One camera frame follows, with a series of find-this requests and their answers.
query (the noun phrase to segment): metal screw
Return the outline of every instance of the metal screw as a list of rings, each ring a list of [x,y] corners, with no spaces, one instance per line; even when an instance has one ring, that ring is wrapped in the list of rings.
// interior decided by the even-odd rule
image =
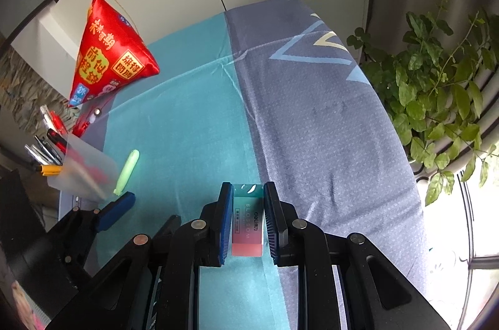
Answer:
[[[307,227],[307,221],[303,219],[295,219],[293,220],[293,226],[297,229],[304,229]]]
[[[138,245],[144,245],[149,241],[149,237],[147,237],[145,234],[138,234],[133,238],[133,242]]]
[[[355,244],[364,244],[366,238],[360,233],[352,233],[350,235],[350,240]]]
[[[191,227],[196,230],[201,230],[206,227],[206,222],[203,219],[197,219],[191,223]]]

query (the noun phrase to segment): gray blue cloth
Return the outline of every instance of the gray blue cloth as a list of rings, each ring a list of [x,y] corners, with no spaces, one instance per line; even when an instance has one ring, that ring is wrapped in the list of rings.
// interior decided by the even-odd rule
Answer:
[[[360,68],[308,7],[235,8],[149,49],[161,73],[119,91],[83,137],[118,165],[141,153],[126,187],[136,204],[97,235],[99,265],[171,214],[199,217],[223,181],[272,180],[300,217],[364,233],[425,291],[422,207],[403,148]],[[264,250],[229,252],[224,267],[201,271],[200,329],[296,328],[296,272]]]

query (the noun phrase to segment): pink eraser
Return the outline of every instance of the pink eraser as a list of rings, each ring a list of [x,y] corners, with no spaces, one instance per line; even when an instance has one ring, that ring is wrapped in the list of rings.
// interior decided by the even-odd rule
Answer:
[[[264,247],[264,200],[254,196],[234,196],[232,255],[261,257]]]

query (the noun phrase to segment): green highlighter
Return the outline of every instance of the green highlighter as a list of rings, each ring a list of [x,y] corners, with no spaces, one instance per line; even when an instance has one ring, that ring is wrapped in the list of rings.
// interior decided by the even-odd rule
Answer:
[[[113,191],[115,195],[120,196],[121,193],[123,192],[123,189],[125,188],[128,179],[132,175],[133,169],[135,168],[135,164],[137,164],[137,161],[139,159],[139,151],[138,150],[132,150],[130,155],[128,156],[125,166],[121,170],[120,176],[118,177],[118,182],[116,183],[116,188]]]

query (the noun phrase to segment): pen holder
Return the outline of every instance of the pen holder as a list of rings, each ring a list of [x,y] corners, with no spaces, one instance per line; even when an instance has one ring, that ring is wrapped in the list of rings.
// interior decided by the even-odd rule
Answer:
[[[114,160],[71,133],[61,173],[47,177],[52,188],[95,202],[109,198],[117,180]]]

